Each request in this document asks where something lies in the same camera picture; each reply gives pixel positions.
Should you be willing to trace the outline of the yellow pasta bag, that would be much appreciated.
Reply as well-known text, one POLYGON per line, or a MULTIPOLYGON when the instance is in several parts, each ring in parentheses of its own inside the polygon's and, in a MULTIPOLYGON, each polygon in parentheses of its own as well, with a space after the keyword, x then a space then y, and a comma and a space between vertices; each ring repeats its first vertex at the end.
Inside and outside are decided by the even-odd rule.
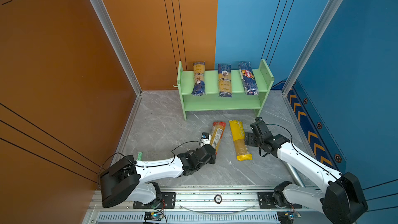
POLYGON ((233 143, 238 161, 252 160, 252 154, 249 153, 245 145, 244 126, 241 121, 230 120, 230 129, 233 137, 233 143))

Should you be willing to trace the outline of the red-ended clear spaghetti bag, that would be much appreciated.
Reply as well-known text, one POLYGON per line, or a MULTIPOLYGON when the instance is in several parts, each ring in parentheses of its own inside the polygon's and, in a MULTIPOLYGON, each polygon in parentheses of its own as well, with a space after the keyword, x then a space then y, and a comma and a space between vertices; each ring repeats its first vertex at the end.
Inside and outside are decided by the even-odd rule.
POLYGON ((216 121, 212 125, 210 145, 215 149, 216 153, 218 152, 225 127, 226 123, 223 121, 216 121))

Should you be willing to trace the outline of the blue Barilla spaghetti box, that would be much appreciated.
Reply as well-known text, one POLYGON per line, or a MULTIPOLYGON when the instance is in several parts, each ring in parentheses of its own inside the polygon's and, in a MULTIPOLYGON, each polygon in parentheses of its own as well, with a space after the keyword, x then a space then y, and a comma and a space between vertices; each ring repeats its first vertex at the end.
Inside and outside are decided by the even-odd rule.
POLYGON ((258 95, 259 90, 250 62, 239 62, 238 65, 244 92, 247 95, 258 95))

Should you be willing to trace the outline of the Ankara spaghetti bag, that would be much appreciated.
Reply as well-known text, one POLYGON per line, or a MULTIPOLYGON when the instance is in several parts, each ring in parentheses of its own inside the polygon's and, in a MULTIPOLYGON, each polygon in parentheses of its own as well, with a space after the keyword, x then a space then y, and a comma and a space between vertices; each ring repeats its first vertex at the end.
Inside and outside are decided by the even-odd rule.
POLYGON ((205 62, 194 62, 193 64, 193 72, 194 72, 194 86, 192 95, 193 96, 202 96, 205 94, 205 62))
POLYGON ((231 65, 218 64, 218 86, 220 97, 232 97, 231 65))

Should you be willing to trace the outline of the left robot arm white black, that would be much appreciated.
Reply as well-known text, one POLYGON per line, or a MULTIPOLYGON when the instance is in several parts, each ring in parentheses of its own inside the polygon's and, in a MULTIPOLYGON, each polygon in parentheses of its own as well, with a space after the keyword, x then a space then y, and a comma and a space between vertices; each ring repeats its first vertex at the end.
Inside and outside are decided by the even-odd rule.
POLYGON ((190 176, 215 162, 216 150, 209 144, 165 160, 137 161, 133 155, 124 156, 99 175, 102 207, 114 207, 125 201, 156 207, 162 201, 156 180, 190 176))

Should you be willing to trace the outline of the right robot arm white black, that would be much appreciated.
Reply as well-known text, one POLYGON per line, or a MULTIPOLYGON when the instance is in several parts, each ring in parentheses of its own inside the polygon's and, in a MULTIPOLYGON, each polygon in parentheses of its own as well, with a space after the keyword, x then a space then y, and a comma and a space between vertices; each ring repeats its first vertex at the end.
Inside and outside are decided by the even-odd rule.
POLYGON ((273 135, 261 117, 245 133, 245 144, 258 147, 261 157, 272 155, 293 166, 318 188, 310 189, 284 181, 274 188, 275 205, 284 208, 298 204, 323 213, 334 224, 353 224, 369 209, 359 179, 342 174, 317 161, 295 146, 292 140, 273 135))

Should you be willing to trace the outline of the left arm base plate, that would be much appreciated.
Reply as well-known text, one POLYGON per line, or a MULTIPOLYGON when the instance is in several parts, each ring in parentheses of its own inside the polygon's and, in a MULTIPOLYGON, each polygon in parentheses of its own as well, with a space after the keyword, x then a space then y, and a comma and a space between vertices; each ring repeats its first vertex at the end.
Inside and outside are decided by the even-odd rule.
POLYGON ((155 199, 150 204, 143 204, 141 202, 135 201, 133 204, 134 209, 174 209, 176 203, 176 193, 175 192, 163 192, 162 199, 155 199))

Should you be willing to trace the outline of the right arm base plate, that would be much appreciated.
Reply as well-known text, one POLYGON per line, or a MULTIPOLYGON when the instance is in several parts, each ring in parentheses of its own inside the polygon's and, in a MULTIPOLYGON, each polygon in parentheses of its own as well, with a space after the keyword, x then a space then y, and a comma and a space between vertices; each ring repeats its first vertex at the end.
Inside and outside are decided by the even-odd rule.
POLYGON ((287 203, 276 203, 273 198, 273 192, 258 192, 258 201, 260 209, 274 209, 274 208, 291 208, 287 203))

